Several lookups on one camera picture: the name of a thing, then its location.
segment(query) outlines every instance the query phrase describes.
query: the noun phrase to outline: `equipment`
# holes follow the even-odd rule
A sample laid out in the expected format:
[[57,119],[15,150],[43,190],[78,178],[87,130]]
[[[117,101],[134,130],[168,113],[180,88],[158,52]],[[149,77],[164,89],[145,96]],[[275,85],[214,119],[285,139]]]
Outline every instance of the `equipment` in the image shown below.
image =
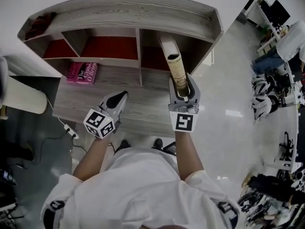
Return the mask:
[[252,85],[255,95],[264,95],[270,93],[275,87],[275,81],[270,75],[260,75],[253,77]]
[[270,11],[272,16],[271,22],[276,28],[282,26],[290,18],[290,14],[278,0],[275,0],[275,2],[271,5]]
[[201,93],[190,74],[187,74],[186,79],[190,93],[185,98],[178,95],[172,77],[169,79],[171,103],[168,109],[174,131],[193,132],[197,122]]
[[119,115],[127,99],[127,91],[106,95],[98,105],[99,110],[91,109],[84,119],[83,123],[87,131],[100,139],[113,132],[120,124]]
[[272,103],[267,95],[255,96],[252,101],[252,107],[254,110],[254,118],[258,120],[260,117],[264,117],[270,113]]

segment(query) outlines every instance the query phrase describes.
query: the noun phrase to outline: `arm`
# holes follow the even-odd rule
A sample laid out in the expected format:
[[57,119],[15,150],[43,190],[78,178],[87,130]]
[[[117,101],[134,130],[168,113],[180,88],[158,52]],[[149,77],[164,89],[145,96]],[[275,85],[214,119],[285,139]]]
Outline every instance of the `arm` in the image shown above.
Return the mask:
[[81,181],[85,181],[97,175],[100,172],[105,157],[108,141],[109,135],[103,140],[96,138],[89,151],[77,165],[73,172],[73,176],[77,177]]
[[191,173],[203,170],[203,165],[194,147],[191,135],[187,132],[175,132],[175,135],[180,179],[185,180]]

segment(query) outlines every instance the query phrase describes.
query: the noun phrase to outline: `shelf compartment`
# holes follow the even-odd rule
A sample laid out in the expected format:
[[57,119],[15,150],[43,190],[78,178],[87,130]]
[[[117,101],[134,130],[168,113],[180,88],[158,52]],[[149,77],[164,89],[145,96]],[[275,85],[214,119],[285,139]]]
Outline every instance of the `shelf compartment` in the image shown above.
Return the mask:
[[62,35],[75,54],[80,57],[88,39],[86,30],[64,31]]
[[170,71],[166,62],[162,48],[143,47],[142,48],[142,68]]
[[[185,71],[188,73],[194,72],[212,48],[212,43],[210,42],[174,33],[169,33],[169,35],[175,39]],[[140,29],[140,42],[142,67],[169,71],[160,45],[158,31]]]
[[50,41],[48,48],[43,55],[43,59],[72,57],[77,57],[77,55],[64,39]]
[[63,76],[67,76],[70,65],[72,63],[71,59],[45,59],[45,61],[51,65],[55,70],[61,73]]
[[138,60],[136,38],[89,37],[81,57]]

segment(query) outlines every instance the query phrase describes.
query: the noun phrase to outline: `shelf top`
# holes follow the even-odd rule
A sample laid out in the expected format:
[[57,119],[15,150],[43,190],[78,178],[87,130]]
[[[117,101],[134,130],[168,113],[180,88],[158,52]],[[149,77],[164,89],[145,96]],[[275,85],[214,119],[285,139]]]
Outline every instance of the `shelf top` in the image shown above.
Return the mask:
[[[73,0],[54,7],[53,11],[59,11],[58,15],[47,30],[35,38],[79,29],[132,27],[173,32],[213,43],[219,34],[215,28],[221,28],[218,13],[214,8],[190,0],[83,1],[82,3],[82,0]],[[215,14],[218,24],[216,27],[215,20],[211,20]],[[26,30],[26,27],[29,27],[29,22],[26,22],[23,30]]]

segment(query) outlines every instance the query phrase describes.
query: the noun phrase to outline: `power strip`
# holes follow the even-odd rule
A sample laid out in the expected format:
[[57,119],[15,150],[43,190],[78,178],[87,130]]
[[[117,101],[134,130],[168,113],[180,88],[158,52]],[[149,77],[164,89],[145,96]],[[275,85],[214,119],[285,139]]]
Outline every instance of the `power strip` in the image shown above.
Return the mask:
[[65,130],[68,130],[68,133],[72,137],[75,135],[74,139],[79,139],[80,138],[80,136],[69,125],[65,124],[64,128],[65,128]]

